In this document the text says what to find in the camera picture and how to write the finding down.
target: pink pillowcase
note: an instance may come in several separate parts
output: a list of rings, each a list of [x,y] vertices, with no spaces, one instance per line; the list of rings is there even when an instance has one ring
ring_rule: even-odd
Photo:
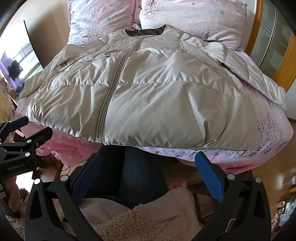
[[[164,24],[205,41],[239,47],[247,21],[247,4],[238,0],[142,0],[143,29]]]
[[[138,29],[140,0],[67,0],[68,44],[83,45],[120,29]]]

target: puffer jacket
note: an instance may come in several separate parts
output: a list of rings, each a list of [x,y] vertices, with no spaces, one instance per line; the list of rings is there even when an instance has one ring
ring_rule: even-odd
[[[235,51],[169,25],[67,45],[26,81],[27,116],[105,145],[255,150],[254,106],[240,80],[285,108],[286,93]]]

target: person's leg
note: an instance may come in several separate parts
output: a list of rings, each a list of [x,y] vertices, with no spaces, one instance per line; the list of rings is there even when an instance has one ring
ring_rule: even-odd
[[[168,192],[156,154],[127,146],[118,196],[129,208],[154,201]]]
[[[85,198],[110,196],[112,199],[113,196],[118,196],[125,148],[125,146],[115,145],[101,147],[98,151],[101,166]]]

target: wooden bed frame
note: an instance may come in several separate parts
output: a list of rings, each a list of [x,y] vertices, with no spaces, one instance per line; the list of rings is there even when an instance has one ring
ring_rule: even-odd
[[[248,45],[245,49],[245,52],[248,55],[252,53],[252,50],[254,48],[254,45],[257,39],[257,35],[258,35],[258,31],[259,31],[259,27],[262,19],[262,11],[263,11],[263,0],[257,0],[253,28],[251,31]],[[291,87],[295,78],[296,78],[296,37],[295,37],[295,34],[292,32],[287,52],[273,80],[279,86],[283,87],[286,91],[288,91],[288,89]]]

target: tv screen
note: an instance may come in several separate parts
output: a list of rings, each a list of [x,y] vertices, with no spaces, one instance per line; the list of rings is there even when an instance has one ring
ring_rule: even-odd
[[[0,59],[0,70],[17,94],[23,90],[27,79],[43,70],[24,21],[6,41],[4,54]]]

